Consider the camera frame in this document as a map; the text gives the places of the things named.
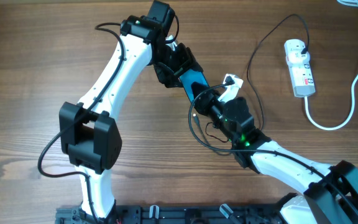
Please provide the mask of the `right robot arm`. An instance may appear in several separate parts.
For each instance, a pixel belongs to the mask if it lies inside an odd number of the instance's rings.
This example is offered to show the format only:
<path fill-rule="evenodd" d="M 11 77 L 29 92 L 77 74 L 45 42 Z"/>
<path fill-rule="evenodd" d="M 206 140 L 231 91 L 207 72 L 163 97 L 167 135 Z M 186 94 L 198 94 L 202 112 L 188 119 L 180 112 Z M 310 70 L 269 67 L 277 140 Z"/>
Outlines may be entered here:
<path fill-rule="evenodd" d="M 358 223 L 358 169 L 347 161 L 335 166 L 301 157 L 281 147 L 254 125 L 244 98 L 219 100 L 214 88 L 196 91 L 190 111 L 207 116 L 231 143 L 214 147 L 232 154 L 243 168 L 280 180 L 300 193 L 280 209 L 287 223 Z"/>

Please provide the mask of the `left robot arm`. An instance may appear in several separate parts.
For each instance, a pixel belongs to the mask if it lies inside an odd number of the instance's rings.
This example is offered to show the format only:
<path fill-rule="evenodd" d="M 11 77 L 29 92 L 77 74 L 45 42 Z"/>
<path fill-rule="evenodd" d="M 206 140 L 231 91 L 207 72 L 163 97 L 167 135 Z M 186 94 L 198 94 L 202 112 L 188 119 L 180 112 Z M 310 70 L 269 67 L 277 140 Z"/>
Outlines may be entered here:
<path fill-rule="evenodd" d="M 207 85 L 191 50 L 168 35 L 177 19 L 169 4 L 154 1 L 147 15 L 119 23 L 117 47 L 92 89 L 59 111 L 62 152 L 80 175 L 80 218 L 88 223 L 109 223 L 116 215 L 110 181 L 122 147 L 116 120 L 143 69 L 153 66 L 161 84 L 183 88 L 189 100 L 198 84 Z"/>

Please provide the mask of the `cyan screen smartphone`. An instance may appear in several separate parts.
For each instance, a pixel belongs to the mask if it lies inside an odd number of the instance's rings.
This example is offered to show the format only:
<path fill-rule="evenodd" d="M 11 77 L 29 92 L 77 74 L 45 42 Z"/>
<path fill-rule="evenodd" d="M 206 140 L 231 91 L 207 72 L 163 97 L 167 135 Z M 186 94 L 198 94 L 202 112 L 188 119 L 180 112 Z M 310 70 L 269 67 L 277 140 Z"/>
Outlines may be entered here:
<path fill-rule="evenodd" d="M 203 72 L 189 69 L 181 77 L 180 81 L 183 85 L 185 93 L 190 102 L 192 102 L 202 91 L 209 88 Z"/>

